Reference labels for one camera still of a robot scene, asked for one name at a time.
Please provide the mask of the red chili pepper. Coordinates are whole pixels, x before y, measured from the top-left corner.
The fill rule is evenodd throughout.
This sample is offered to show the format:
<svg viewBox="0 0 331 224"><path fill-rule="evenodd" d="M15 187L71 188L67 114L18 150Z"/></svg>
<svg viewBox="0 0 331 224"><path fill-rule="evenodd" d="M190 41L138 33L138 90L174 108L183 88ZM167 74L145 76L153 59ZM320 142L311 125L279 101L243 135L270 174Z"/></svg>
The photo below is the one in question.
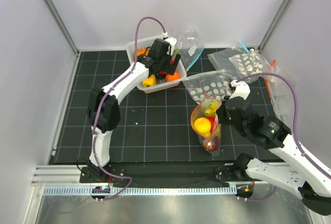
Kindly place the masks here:
<svg viewBox="0 0 331 224"><path fill-rule="evenodd" d="M170 64L174 64L174 61L175 61L176 55L177 55L178 53L179 53L179 50L178 50L178 49L174 49L173 54L172 54L172 57L171 57L171 60L170 60Z"/></svg>

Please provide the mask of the yellow banana bunch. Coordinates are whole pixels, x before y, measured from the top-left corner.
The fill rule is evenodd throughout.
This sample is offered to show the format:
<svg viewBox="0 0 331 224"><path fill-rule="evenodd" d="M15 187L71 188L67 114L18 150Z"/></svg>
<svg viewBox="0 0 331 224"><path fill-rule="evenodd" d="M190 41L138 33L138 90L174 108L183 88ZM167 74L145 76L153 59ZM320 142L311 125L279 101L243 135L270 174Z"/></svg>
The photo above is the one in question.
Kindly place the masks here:
<svg viewBox="0 0 331 224"><path fill-rule="evenodd" d="M215 137L220 136L221 124L219 122L219 117L216 114L216 110L218 105L216 102L211 102L209 104L209 108L204 110L204 117L212 116L215 118L214 127L211 129L211 135L209 137L205 137L207 141L212 141Z"/></svg>

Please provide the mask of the orange zipper clear bag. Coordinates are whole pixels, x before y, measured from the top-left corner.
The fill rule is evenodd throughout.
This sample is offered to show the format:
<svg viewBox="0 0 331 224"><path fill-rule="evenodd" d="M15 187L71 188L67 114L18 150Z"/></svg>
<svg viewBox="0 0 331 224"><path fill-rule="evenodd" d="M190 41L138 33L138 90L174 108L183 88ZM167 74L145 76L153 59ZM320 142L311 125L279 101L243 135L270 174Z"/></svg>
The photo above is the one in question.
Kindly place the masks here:
<svg viewBox="0 0 331 224"><path fill-rule="evenodd" d="M219 100L204 94L190 116L190 124L198 135L199 143L213 156L218 156L220 153L221 124L216 115L216 110L220 106Z"/></svg>

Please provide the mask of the dark red plum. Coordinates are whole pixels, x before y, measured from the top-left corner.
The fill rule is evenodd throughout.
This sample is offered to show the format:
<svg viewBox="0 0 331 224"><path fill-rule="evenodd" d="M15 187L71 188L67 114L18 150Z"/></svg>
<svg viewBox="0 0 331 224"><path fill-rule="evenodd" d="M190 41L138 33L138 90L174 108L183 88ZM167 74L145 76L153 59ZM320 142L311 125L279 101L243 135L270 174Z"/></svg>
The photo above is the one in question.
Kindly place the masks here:
<svg viewBox="0 0 331 224"><path fill-rule="evenodd" d="M211 153L213 156L218 156L220 153L220 144L219 142L205 141L203 143L204 149Z"/></svg>

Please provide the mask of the yellow lemon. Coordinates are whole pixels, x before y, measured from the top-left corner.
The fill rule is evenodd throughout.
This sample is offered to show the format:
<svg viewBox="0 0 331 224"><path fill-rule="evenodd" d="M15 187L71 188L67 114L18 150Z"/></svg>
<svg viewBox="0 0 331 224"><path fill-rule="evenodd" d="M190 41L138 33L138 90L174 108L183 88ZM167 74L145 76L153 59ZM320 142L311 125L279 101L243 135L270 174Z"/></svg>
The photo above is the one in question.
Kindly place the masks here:
<svg viewBox="0 0 331 224"><path fill-rule="evenodd" d="M205 117L197 118L193 123L193 127L197 133L204 137L209 137L211 135L211 123Z"/></svg>

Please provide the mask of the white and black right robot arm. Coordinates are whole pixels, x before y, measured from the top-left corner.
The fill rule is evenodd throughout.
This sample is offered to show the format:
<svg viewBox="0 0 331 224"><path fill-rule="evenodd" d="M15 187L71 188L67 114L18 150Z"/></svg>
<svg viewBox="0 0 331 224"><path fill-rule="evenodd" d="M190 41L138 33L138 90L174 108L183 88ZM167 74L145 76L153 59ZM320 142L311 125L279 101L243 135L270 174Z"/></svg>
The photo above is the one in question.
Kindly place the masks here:
<svg viewBox="0 0 331 224"><path fill-rule="evenodd" d="M252 104L241 97L223 101L216 115L220 124L232 126L242 137L278 156L295 170L282 171L241 153L231 167L236 179L266 181L295 195L315 213L330 215L330 168L303 148L287 125L276 117L260 116Z"/></svg>

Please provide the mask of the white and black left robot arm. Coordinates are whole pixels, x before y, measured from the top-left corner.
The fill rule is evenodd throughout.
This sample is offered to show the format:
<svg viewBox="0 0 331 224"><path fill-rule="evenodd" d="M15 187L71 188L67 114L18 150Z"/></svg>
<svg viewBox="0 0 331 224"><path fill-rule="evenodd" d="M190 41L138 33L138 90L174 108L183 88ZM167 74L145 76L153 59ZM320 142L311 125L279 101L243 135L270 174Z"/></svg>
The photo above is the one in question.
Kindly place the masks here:
<svg viewBox="0 0 331 224"><path fill-rule="evenodd" d="M95 167L91 176L99 183L109 178L105 165L110 161L109 147L113 130L121 119L119 105L140 83L151 76L174 75L180 62L175 52L177 40L172 37L157 38L147 54L136 55L130 67L115 81L90 92L87 117L92 128L90 161Z"/></svg>

